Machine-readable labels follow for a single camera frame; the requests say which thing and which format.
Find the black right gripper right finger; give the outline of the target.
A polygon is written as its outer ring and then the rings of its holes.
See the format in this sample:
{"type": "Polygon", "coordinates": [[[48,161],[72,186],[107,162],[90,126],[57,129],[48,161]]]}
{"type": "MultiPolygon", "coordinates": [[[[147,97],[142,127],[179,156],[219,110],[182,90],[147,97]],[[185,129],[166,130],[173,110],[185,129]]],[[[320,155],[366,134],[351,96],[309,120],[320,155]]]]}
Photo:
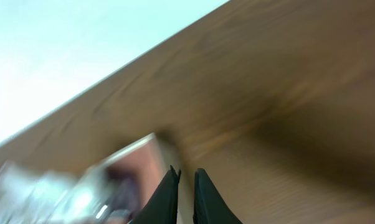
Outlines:
{"type": "Polygon", "coordinates": [[[229,209],[207,172],[194,175],[194,224],[242,224],[229,209]]]}

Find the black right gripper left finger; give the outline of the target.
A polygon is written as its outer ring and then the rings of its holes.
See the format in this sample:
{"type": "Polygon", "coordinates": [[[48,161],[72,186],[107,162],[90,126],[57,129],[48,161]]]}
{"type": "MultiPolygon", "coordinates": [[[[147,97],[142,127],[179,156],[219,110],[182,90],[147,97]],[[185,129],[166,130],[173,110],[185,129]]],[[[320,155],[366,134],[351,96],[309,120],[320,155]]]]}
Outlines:
{"type": "Polygon", "coordinates": [[[181,170],[170,166],[148,203],[141,209],[131,224],[177,224],[178,185],[181,170]]]}

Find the white cream tube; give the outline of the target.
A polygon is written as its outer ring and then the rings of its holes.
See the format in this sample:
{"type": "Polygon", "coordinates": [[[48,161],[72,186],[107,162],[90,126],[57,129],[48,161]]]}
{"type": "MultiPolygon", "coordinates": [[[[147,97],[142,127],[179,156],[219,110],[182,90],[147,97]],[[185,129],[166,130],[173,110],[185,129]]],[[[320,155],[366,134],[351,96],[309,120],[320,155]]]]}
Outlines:
{"type": "Polygon", "coordinates": [[[66,174],[6,162],[0,168],[0,224],[50,223],[74,183],[66,174]]]}

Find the clear spray bottle blue liquid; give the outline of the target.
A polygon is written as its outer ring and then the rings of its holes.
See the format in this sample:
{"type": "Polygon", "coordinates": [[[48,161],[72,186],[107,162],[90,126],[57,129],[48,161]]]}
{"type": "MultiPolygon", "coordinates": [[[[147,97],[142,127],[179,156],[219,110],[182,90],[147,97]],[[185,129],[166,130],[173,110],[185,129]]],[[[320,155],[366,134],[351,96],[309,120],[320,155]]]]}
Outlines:
{"type": "Polygon", "coordinates": [[[48,223],[128,223],[141,209],[140,186],[130,172],[96,168],[85,174],[48,223]]]}

